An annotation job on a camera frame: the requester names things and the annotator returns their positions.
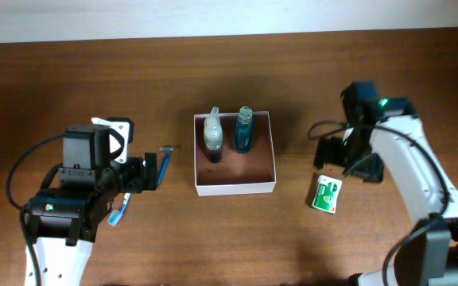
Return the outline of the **blue mouthwash bottle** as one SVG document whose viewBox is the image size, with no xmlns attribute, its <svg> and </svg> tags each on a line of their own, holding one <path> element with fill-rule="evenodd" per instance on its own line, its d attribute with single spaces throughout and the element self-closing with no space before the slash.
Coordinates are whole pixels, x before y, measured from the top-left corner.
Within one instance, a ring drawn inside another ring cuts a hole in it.
<svg viewBox="0 0 458 286">
<path fill-rule="evenodd" d="M 253 129 L 253 111 L 248 106 L 240 108 L 236 121 L 235 148 L 238 153 L 246 153 L 250 148 Z"/>
</svg>

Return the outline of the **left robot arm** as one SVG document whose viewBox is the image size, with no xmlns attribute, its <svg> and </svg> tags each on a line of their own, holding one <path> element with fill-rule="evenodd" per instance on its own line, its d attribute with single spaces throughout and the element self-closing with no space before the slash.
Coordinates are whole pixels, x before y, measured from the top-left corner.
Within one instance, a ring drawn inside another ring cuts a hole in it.
<svg viewBox="0 0 458 286">
<path fill-rule="evenodd" d="M 124 158 L 129 140 L 100 124 L 71 126 L 62 134 L 63 161 L 46 174 L 24 207 L 27 285 L 78 285 L 91 256 L 99 224 L 122 193 L 158 187 L 157 155 Z"/>
</svg>

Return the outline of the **green Dettol soap pack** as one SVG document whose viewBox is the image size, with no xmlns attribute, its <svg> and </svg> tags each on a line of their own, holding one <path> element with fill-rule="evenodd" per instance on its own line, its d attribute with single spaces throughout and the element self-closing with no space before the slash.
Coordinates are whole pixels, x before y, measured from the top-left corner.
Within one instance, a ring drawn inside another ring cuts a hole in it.
<svg viewBox="0 0 458 286">
<path fill-rule="evenodd" d="M 316 195 L 312 201 L 312 208 L 335 214 L 342 185 L 343 182 L 341 180 L 320 175 L 316 183 Z"/>
</svg>

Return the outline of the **clear spray bottle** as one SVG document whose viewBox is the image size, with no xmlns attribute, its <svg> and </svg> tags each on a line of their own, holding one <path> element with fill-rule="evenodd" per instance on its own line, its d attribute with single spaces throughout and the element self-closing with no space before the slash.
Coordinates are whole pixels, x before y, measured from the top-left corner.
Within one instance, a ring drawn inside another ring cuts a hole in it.
<svg viewBox="0 0 458 286">
<path fill-rule="evenodd" d="M 212 107 L 204 120 L 204 143 L 208 159 L 216 164 L 222 159 L 223 129 L 219 120 L 219 108 Z"/>
</svg>

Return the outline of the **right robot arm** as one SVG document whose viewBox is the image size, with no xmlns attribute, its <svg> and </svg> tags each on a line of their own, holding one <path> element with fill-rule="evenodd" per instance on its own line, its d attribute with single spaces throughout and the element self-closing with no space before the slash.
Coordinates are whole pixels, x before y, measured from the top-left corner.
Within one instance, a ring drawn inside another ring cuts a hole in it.
<svg viewBox="0 0 458 286">
<path fill-rule="evenodd" d="M 343 168 L 345 176 L 380 183 L 389 171 L 413 225 L 379 270 L 355 273 L 350 285 L 458 285 L 458 190 L 431 150 L 410 100 L 384 98 L 371 81 L 340 94 L 345 121 L 315 135 L 314 166 Z"/>
</svg>

